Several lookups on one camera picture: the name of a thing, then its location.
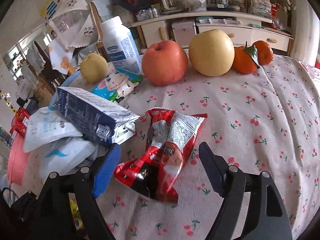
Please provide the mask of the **white wet wipes pack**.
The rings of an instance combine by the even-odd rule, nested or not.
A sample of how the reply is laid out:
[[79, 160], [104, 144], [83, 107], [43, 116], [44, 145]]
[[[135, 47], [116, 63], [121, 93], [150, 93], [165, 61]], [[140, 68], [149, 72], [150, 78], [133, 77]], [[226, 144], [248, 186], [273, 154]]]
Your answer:
[[23, 152], [31, 152], [50, 142], [83, 134], [63, 115], [49, 107], [38, 109], [29, 118], [24, 137]]

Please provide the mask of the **red snack wrapper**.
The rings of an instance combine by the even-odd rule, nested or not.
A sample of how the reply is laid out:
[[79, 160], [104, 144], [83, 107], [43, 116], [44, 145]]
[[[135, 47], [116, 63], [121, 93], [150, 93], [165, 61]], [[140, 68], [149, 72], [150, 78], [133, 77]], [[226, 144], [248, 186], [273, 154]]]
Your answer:
[[151, 121], [144, 154], [117, 165], [114, 176], [144, 197], [177, 204], [174, 183], [208, 115], [186, 115], [166, 108], [152, 108], [147, 114]]

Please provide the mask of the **cartoon cow milk pouch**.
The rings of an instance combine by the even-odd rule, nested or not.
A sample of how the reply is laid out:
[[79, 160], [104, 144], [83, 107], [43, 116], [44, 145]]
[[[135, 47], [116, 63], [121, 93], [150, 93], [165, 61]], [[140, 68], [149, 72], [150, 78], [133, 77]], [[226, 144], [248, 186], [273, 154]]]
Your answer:
[[143, 81], [143, 76], [116, 68], [99, 82], [91, 92], [109, 101], [120, 103]]

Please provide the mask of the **pink plastic basin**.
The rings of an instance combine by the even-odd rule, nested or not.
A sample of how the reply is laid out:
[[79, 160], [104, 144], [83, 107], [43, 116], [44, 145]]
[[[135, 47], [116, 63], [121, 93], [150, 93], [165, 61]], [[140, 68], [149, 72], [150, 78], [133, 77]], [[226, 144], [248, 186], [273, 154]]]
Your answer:
[[19, 186], [22, 185], [25, 168], [30, 153], [23, 151], [24, 137], [20, 134], [16, 134], [16, 137], [12, 143], [12, 147], [9, 154], [7, 178], [11, 185], [12, 183]]

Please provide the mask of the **cherry print tablecloth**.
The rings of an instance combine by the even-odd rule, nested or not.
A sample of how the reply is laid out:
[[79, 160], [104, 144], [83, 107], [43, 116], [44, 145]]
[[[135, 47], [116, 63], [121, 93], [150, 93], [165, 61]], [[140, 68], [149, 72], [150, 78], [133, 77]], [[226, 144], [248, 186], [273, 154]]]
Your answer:
[[[284, 201], [293, 239], [319, 209], [319, 70], [287, 56], [255, 74], [233, 70], [205, 77], [191, 70], [174, 85], [144, 80], [121, 105], [139, 115], [137, 133], [123, 143], [121, 161], [146, 147], [153, 107], [208, 115], [197, 143], [205, 141], [227, 163], [248, 173], [266, 170]], [[222, 199], [193, 150], [176, 183], [178, 204], [141, 197], [112, 179], [97, 202], [116, 239], [204, 239]]]

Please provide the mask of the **blue chair back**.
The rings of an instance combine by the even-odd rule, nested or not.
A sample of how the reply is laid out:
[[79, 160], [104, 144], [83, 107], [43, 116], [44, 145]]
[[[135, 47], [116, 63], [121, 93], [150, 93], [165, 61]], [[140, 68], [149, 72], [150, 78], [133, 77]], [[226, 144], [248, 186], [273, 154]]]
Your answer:
[[[69, 77], [67, 77], [67, 79], [60, 85], [60, 87], [68, 87], [78, 76], [80, 75], [80, 71], [77, 71], [75, 73], [73, 73], [72, 75], [70, 75]], [[55, 102], [56, 99], [58, 98], [58, 92], [56, 89], [56, 92], [54, 93], [54, 95], [52, 96], [49, 106], [48, 108], [50, 110], [54, 110], [55, 109]]]

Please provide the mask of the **small yellow pear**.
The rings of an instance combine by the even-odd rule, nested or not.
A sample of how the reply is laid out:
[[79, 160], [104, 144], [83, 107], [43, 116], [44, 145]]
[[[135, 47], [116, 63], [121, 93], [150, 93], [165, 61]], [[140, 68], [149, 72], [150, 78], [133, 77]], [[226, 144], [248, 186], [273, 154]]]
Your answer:
[[99, 54], [90, 53], [82, 60], [80, 72], [88, 83], [97, 83], [108, 75], [107, 61]]

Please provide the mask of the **orange tangerine with leaf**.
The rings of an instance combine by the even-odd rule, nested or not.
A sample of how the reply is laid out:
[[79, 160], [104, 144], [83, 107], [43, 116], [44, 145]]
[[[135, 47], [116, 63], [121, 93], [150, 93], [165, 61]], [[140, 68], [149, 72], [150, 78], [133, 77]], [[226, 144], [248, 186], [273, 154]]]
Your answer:
[[253, 74], [259, 68], [258, 50], [255, 45], [234, 48], [234, 61], [232, 68], [240, 74]]

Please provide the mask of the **orange tangerine behind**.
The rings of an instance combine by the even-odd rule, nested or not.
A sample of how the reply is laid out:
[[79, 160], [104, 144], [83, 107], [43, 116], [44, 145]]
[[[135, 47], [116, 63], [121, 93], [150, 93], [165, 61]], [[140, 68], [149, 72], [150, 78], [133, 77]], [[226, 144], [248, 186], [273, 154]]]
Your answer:
[[258, 61], [260, 65], [268, 65], [273, 61], [273, 50], [265, 41], [256, 41], [253, 43], [258, 52]]

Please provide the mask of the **large yellow pear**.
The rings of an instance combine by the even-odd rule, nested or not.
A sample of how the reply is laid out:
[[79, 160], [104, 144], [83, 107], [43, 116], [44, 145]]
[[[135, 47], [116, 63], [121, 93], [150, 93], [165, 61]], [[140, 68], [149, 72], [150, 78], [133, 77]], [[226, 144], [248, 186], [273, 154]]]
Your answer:
[[208, 77], [226, 74], [234, 61], [233, 42], [219, 29], [195, 35], [189, 43], [188, 52], [192, 66]]

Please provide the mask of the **white milk bottle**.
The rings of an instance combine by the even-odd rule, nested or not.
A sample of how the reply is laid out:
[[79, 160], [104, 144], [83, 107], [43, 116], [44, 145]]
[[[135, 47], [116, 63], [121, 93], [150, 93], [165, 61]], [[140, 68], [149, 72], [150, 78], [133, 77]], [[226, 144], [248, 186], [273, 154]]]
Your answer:
[[113, 65], [139, 74], [142, 70], [142, 59], [130, 29], [123, 25], [119, 16], [106, 20], [100, 26], [103, 45]]

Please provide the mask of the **red apple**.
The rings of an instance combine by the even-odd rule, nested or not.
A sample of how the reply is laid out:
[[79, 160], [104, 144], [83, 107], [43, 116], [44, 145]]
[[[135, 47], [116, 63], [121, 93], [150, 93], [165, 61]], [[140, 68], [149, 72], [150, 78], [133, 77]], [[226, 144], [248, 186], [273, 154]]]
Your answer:
[[176, 42], [165, 40], [151, 45], [142, 58], [144, 76], [156, 86], [180, 81], [188, 69], [188, 57]]

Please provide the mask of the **white mesh food cover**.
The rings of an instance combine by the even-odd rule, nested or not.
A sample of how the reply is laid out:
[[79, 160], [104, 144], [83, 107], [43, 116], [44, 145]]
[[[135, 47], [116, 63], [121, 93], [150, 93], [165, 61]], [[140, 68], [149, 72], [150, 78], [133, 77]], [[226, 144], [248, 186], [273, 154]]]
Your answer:
[[66, 49], [86, 47], [98, 40], [91, 10], [85, 0], [63, 0], [49, 25]]

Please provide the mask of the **pink storage box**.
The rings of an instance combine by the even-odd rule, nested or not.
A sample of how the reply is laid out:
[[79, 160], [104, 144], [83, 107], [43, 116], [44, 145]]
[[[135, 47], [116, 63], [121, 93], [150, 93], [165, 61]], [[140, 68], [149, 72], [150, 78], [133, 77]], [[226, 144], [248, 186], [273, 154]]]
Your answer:
[[195, 20], [193, 19], [175, 21], [171, 24], [171, 28], [175, 42], [183, 48], [189, 47], [192, 38], [197, 34]]

